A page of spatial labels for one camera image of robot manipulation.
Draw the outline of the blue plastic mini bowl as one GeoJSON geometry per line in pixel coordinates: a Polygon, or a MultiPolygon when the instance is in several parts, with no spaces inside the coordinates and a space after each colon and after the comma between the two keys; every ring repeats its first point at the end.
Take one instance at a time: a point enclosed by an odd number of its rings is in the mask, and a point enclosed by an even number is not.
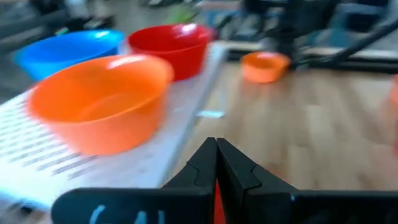
{"type": "Polygon", "coordinates": [[[74,64],[117,55],[125,40],[118,30],[85,30],[49,37],[22,48],[16,63],[35,81],[74,64]]]}

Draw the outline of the white perforated metal shelf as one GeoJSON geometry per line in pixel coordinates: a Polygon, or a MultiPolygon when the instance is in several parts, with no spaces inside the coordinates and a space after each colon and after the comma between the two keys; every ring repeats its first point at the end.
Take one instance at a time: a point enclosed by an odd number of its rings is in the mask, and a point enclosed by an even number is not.
{"type": "Polygon", "coordinates": [[[199,116],[227,56],[221,44],[208,49],[201,74],[170,87],[167,119],[145,144],[113,156],[82,156],[25,112],[27,94],[0,105],[0,199],[48,210],[64,192],[80,187],[160,186],[199,116]]]}

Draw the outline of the red plastic mini bowl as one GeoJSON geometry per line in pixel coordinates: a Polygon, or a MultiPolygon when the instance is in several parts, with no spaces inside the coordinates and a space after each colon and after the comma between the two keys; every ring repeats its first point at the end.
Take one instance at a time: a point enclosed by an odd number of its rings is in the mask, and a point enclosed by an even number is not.
{"type": "Polygon", "coordinates": [[[147,27],[127,38],[135,54],[147,54],[168,61],[174,80],[185,80],[201,72],[213,30],[201,24],[168,24],[147,27]]]}
{"type": "Polygon", "coordinates": [[[398,156],[398,74],[394,77],[392,88],[389,96],[389,102],[392,107],[392,115],[394,118],[394,144],[393,149],[398,156]]]}
{"type": "Polygon", "coordinates": [[[218,181],[216,181],[216,186],[215,186],[214,224],[226,224],[218,181]]]}

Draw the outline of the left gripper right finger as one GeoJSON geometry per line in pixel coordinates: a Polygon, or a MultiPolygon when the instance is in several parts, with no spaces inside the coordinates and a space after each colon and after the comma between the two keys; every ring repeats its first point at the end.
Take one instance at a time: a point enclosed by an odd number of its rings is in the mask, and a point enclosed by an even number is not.
{"type": "Polygon", "coordinates": [[[398,224],[398,191],[299,190],[223,138],[218,183],[228,223],[398,224]]]}

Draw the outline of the green potted plant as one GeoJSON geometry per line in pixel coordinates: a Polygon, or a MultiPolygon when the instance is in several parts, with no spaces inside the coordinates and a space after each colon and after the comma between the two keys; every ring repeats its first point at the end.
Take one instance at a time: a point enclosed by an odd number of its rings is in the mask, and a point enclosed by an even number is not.
{"type": "Polygon", "coordinates": [[[195,22],[198,11],[183,4],[174,5],[166,20],[166,24],[191,24],[195,22]]]}

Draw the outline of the orange plastic mini bowl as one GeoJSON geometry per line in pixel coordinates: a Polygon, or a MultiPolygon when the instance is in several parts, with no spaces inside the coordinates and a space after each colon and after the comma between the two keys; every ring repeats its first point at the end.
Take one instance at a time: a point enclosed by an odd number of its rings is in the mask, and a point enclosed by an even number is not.
{"type": "Polygon", "coordinates": [[[282,78],[291,61],[276,52],[252,52],[241,57],[243,77],[254,83],[271,83],[282,78]]]}
{"type": "Polygon", "coordinates": [[[173,77],[171,64],[155,56],[96,58],[40,81],[27,111],[76,152],[117,154],[163,125],[173,77]]]}

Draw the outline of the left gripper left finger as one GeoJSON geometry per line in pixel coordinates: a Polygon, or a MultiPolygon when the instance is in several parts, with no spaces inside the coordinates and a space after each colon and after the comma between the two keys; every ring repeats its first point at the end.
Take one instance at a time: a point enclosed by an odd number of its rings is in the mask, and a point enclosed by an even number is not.
{"type": "Polygon", "coordinates": [[[51,208],[53,224],[212,224],[217,142],[207,138],[159,189],[80,188],[51,208]]]}

